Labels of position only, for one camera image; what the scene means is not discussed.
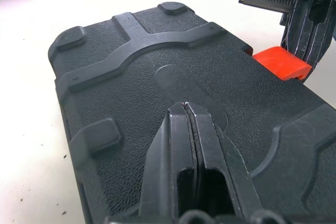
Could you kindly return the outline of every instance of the white tabletop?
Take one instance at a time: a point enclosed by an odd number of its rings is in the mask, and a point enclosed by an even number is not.
[[[56,36],[73,26],[166,1],[188,5],[255,52],[280,44],[281,14],[243,6],[238,0],[0,0],[1,224],[84,223],[47,56]],[[332,106],[335,52],[333,41],[306,82]]]

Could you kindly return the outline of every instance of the white table surface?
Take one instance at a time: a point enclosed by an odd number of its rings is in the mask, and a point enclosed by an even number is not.
[[[1,224],[84,223],[47,56],[56,36],[73,26],[166,1],[190,6],[255,52],[280,44],[281,14],[243,6],[238,0],[0,0]],[[335,52],[333,41],[306,82],[332,106]]]

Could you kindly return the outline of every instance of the black plastic case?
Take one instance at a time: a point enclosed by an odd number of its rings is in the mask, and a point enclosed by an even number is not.
[[[335,214],[336,111],[252,53],[174,2],[57,37],[48,55],[87,223],[137,212],[147,150],[178,102],[208,110],[264,208]]]

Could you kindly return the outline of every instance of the orange plastic part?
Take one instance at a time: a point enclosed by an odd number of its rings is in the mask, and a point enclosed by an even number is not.
[[[310,65],[282,47],[269,48],[254,55],[253,58],[283,81],[291,78],[302,80],[311,70]]]

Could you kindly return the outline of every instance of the orange clamp pad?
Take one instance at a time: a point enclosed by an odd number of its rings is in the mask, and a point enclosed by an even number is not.
[[[309,64],[282,47],[269,48],[253,55],[253,58],[283,81],[291,78],[302,80],[307,77],[311,70]]]

